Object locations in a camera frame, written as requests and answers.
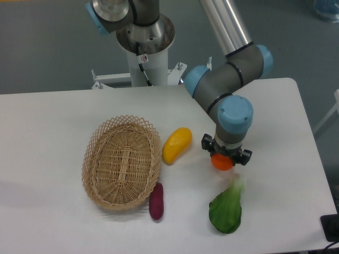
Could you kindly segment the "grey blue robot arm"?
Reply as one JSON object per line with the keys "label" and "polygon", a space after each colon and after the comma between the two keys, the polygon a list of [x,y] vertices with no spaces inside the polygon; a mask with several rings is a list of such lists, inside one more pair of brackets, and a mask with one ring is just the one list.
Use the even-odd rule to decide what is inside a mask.
{"label": "grey blue robot arm", "polygon": [[[205,134],[202,148],[233,165],[246,165],[250,150],[242,142],[252,124],[251,103],[235,92],[272,69],[273,58],[249,36],[234,1],[201,1],[226,57],[216,69],[194,67],[183,79],[188,93],[215,122],[214,136]],[[169,85],[168,49],[175,38],[172,21],[158,1],[89,1],[86,10],[101,34],[115,33],[125,50],[133,87]]]}

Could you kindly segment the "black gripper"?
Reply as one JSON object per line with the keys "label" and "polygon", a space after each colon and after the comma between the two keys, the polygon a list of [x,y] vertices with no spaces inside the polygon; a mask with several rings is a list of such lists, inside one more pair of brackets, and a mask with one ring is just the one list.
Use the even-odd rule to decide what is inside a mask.
{"label": "black gripper", "polygon": [[233,165],[240,164],[245,166],[251,159],[252,151],[242,150],[242,142],[227,143],[221,140],[216,134],[214,138],[205,133],[201,140],[201,147],[203,150],[209,152],[210,157],[214,154],[221,154],[232,158]]}

